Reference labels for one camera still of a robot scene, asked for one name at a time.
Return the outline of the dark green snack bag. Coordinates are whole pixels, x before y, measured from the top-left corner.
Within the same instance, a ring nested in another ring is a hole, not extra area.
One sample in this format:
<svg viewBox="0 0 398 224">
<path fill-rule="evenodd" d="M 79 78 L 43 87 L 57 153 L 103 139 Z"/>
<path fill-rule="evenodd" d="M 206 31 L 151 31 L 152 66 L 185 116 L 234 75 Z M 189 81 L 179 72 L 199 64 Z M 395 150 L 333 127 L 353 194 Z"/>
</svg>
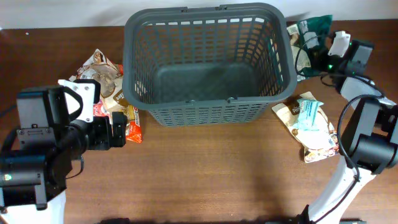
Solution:
<svg viewBox="0 0 398 224">
<path fill-rule="evenodd" d="M 333 22 L 332 15 L 311 17 L 287 27 L 297 72 L 297 81 L 317 77 L 323 70 L 328 48 L 325 44 Z"/>
</svg>

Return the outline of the light blue tissue pack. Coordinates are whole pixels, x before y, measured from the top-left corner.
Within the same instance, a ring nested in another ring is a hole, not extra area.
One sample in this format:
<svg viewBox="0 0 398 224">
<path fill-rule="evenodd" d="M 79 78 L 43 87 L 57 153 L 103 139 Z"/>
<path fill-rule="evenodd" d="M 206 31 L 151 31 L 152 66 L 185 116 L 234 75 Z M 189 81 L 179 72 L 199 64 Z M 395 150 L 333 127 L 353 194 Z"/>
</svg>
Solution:
<svg viewBox="0 0 398 224">
<path fill-rule="evenodd" d="M 300 112 L 298 114 L 293 127 L 301 129 L 303 131 L 318 131 L 318 125 L 316 124 L 316 117 L 318 109 L 323 105 L 321 101 L 313 99 L 298 99 Z"/>
</svg>

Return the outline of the grey plastic slotted basket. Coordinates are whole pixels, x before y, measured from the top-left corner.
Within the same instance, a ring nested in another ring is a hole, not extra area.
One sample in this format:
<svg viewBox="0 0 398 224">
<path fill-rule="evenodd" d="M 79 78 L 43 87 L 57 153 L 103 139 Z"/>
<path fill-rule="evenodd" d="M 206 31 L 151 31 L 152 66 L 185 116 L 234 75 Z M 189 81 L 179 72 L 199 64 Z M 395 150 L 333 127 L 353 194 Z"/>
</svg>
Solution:
<svg viewBox="0 0 398 224">
<path fill-rule="evenodd" d="M 250 122 L 297 86 L 285 17 L 262 2 L 141 10 L 123 68 L 125 99 L 168 127 Z"/>
</svg>

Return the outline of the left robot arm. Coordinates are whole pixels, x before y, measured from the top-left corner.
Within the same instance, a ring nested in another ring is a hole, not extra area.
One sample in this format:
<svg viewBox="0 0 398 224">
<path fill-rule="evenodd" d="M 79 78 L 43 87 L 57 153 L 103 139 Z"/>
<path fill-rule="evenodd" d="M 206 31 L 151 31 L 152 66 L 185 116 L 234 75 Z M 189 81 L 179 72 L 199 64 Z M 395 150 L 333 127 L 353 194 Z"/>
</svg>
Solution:
<svg viewBox="0 0 398 224">
<path fill-rule="evenodd" d="M 5 223 L 63 223 L 72 162 L 87 150 L 126 143 L 127 118 L 93 116 L 95 83 L 28 88 L 17 96 L 20 125 L 1 148 L 1 218 Z"/>
</svg>

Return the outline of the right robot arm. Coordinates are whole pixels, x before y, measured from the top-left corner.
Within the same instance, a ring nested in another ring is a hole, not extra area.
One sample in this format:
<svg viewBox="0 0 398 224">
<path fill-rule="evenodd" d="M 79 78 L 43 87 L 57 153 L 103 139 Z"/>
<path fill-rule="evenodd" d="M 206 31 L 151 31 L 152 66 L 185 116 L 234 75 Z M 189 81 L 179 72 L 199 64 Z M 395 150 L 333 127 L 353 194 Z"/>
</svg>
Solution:
<svg viewBox="0 0 398 224">
<path fill-rule="evenodd" d="M 331 86 L 347 99 L 339 119 L 354 108 L 345 129 L 337 126 L 340 159 L 321 195 L 294 223 L 340 223 L 360 190 L 397 164 L 397 104 L 386 98 L 364 70 L 374 46 L 352 40 L 341 60 L 330 57 L 325 70 Z"/>
</svg>

